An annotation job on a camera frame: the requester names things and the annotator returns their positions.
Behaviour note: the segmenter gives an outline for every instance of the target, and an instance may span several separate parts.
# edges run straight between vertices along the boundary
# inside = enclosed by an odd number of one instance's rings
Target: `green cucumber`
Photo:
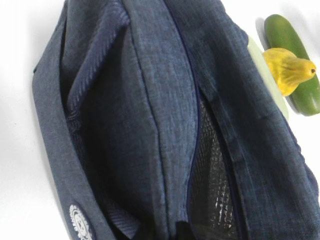
[[[307,51],[298,34],[283,16],[273,14],[264,21],[266,39],[271,48],[283,48],[294,53],[298,58],[309,59]],[[315,75],[310,80],[299,84],[289,96],[296,110],[304,116],[320,113],[320,84]]]

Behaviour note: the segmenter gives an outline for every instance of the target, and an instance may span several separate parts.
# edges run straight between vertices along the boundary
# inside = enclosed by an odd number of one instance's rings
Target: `yellow bird figurine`
[[[292,94],[300,83],[316,74],[317,68],[312,61],[298,58],[284,48],[270,48],[263,53],[263,57],[284,97]]]

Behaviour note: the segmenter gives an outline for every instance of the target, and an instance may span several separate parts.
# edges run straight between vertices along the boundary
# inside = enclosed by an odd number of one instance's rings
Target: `white surface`
[[[315,0],[223,0],[227,13],[259,45],[258,18],[278,13],[300,34],[320,69],[320,8]],[[67,240],[32,97],[32,70],[58,21],[62,0],[0,0],[0,229],[1,239]],[[289,124],[320,181],[320,114]]]

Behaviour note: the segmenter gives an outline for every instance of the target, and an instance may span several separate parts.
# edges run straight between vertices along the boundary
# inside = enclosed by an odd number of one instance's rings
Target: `bag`
[[[247,45],[218,0],[65,2],[33,95],[72,239],[320,239]]]

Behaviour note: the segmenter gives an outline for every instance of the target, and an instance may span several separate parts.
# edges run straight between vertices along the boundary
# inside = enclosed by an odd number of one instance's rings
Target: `white logo patch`
[[[90,226],[83,215],[82,211],[76,206],[71,205],[69,208],[70,218],[74,230],[78,233],[80,240],[93,240]]]

